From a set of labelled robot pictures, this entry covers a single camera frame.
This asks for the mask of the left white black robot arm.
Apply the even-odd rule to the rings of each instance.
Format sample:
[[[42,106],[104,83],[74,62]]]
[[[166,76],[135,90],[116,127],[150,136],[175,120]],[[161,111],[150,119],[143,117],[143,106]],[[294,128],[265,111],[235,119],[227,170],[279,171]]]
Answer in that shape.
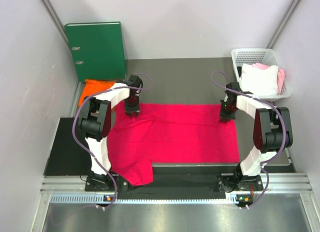
[[[110,173],[108,135],[112,127],[112,109],[124,102],[125,115],[130,118],[140,113],[139,94],[143,81],[138,75],[117,81],[110,89],[94,93],[84,99],[73,125],[74,140],[91,156],[91,172],[85,181],[87,192],[106,192],[117,187]]]

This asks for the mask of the magenta t shirt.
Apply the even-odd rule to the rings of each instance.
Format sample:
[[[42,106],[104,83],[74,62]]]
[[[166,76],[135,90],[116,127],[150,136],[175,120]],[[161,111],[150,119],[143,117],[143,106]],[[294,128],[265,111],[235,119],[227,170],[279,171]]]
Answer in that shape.
[[[115,108],[108,139],[113,172],[134,186],[154,180],[153,164],[238,163],[236,125],[220,121],[219,105],[142,104],[131,118]]]

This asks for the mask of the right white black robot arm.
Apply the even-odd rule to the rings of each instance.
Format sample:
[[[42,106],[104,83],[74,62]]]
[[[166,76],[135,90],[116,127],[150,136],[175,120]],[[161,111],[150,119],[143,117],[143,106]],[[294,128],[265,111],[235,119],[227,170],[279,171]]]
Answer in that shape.
[[[241,110],[254,120],[253,148],[240,162],[231,177],[220,177],[220,190],[231,193],[236,189],[247,190],[260,181],[264,166],[285,148],[293,143],[290,111],[285,107],[276,108],[273,104],[254,98],[250,92],[242,92],[239,83],[226,85],[226,97],[221,101],[219,119],[227,123],[236,118]]]

